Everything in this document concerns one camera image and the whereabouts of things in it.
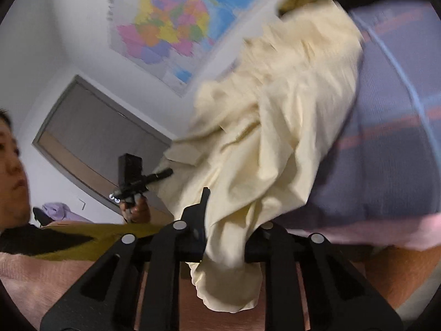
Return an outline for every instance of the map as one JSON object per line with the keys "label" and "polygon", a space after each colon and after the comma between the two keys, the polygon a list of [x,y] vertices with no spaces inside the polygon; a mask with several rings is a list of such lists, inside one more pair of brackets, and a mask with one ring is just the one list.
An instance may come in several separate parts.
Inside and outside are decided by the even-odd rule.
{"label": "map", "polygon": [[178,95],[255,0],[109,0],[110,47]]}

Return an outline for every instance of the white wall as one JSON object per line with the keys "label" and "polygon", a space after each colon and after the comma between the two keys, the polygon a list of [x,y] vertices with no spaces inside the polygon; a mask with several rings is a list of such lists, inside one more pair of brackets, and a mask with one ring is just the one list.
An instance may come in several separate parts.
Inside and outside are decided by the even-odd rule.
{"label": "white wall", "polygon": [[0,25],[0,108],[10,111],[17,134],[63,61],[51,0],[16,0]]}
{"label": "white wall", "polygon": [[[237,57],[244,36],[262,32],[263,22],[275,18],[279,0],[261,0],[230,31],[195,79],[213,78]],[[108,47],[107,0],[54,0],[57,21],[69,57],[91,78],[149,116],[169,135],[185,133],[192,113],[195,88],[184,98]]]}
{"label": "white wall", "polygon": [[46,202],[63,202],[76,214],[96,223],[122,223],[123,218],[87,193],[52,166],[40,152],[32,146],[32,141],[50,112],[54,103],[66,89],[76,74],[88,79],[70,63],[65,63],[43,89],[26,118],[26,128],[19,138],[21,159],[29,179],[30,200],[33,207],[41,207]]}

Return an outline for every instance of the metal rivet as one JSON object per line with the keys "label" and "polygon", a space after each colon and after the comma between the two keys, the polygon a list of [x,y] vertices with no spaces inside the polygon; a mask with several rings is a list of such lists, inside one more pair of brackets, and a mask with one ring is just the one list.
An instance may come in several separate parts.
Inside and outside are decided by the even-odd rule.
{"label": "metal rivet", "polygon": [[274,224],[270,221],[267,221],[266,223],[260,225],[260,227],[265,230],[270,230],[273,228],[273,226],[274,226]]}
{"label": "metal rivet", "polygon": [[185,229],[187,227],[187,223],[184,220],[178,220],[178,221],[173,223],[173,227],[176,230],[182,230],[182,229]]}
{"label": "metal rivet", "polygon": [[311,235],[312,242],[316,244],[321,244],[325,241],[325,237],[321,234],[312,234]]}
{"label": "metal rivet", "polygon": [[124,235],[124,236],[121,238],[121,241],[122,241],[124,244],[131,244],[131,243],[133,243],[135,240],[136,240],[136,237],[135,237],[135,235],[133,235],[133,234],[126,234],[126,235]]}

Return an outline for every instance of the purple cloth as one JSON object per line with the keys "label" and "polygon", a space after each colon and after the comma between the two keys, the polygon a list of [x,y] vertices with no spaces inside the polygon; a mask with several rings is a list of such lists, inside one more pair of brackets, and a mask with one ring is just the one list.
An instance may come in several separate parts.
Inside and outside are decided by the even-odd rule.
{"label": "purple cloth", "polygon": [[69,207],[63,203],[46,203],[43,205],[42,210],[47,216],[51,217],[55,221],[71,220],[91,223],[90,220],[71,212]]}
{"label": "purple cloth", "polygon": [[308,203],[276,219],[288,229],[440,211],[441,21],[421,0],[350,15],[365,37],[357,100]]}

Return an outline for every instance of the cream cloth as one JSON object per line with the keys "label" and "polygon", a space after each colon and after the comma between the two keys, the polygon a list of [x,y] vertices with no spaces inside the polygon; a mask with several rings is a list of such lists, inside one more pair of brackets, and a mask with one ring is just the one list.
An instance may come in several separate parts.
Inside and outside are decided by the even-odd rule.
{"label": "cream cloth", "polygon": [[333,1],[309,5],[245,41],[236,71],[200,88],[188,136],[158,167],[175,173],[154,191],[179,219],[211,189],[206,253],[191,265],[211,310],[256,305],[262,274],[244,263],[245,242],[259,225],[306,203],[354,100],[361,40]]}

